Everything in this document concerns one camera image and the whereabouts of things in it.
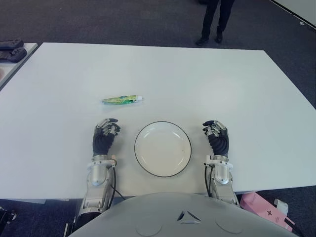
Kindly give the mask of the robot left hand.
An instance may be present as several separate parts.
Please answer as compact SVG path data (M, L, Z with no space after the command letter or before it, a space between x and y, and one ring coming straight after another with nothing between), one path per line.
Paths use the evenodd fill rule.
M117 122L115 118L106 118L95 126L92 140L93 156L108 154L115 136L120 132Z

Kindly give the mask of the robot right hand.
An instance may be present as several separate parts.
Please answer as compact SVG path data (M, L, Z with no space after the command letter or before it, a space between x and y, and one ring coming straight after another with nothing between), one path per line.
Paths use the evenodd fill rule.
M202 125L213 154L227 157L229 152L228 129L218 120L209 120Z

